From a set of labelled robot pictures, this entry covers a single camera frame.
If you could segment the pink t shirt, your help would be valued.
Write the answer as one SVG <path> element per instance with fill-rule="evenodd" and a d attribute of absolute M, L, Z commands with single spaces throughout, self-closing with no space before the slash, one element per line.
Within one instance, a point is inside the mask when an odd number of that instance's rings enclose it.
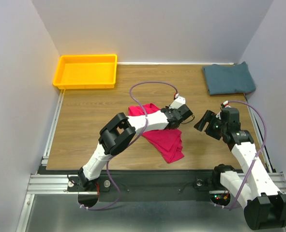
<path fill-rule="evenodd" d="M 155 113 L 160 110 L 160 108 L 153 103 L 148 103 L 143 106 L 147 114 Z M 129 116 L 141 116 L 144 115 L 144 111 L 140 106 L 129 106 L 128 114 Z M 182 132 L 179 129 L 166 129 L 144 132 L 142 136 L 161 153 L 167 163 L 173 163 L 184 157 L 181 134 Z"/>

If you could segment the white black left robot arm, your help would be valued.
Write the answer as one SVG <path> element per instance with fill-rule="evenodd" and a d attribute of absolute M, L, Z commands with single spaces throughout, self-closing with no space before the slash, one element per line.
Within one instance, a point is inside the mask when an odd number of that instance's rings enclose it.
<path fill-rule="evenodd" d="M 162 108 L 155 113 L 141 116 L 116 114 L 100 131 L 97 147 L 89 161 L 78 171 L 79 185 L 84 190 L 95 187 L 103 167 L 114 156 L 123 152 L 132 139 L 141 132 L 176 129 L 193 116 L 186 104 L 179 108 Z"/>

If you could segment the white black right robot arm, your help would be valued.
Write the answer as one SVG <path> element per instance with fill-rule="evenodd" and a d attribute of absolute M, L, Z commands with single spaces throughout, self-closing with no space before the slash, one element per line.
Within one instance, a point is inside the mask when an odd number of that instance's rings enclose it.
<path fill-rule="evenodd" d="M 239 162 L 245 174 L 243 179 L 232 166 L 221 164 L 214 168 L 211 184 L 229 190 L 243 208 L 248 227 L 252 230 L 285 227 L 286 194 L 267 173 L 250 132 L 241 129 L 238 109 L 223 107 L 217 114 L 207 110 L 194 128 L 223 140 Z"/>

